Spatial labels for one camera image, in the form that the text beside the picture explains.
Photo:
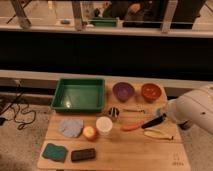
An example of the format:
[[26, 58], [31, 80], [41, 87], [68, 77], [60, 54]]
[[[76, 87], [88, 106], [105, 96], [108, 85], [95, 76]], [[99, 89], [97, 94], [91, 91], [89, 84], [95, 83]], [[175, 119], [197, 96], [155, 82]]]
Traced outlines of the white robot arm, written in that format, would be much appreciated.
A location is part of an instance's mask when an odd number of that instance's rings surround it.
[[195, 124], [213, 135], [213, 84], [169, 100], [163, 113], [182, 130], [188, 130]]

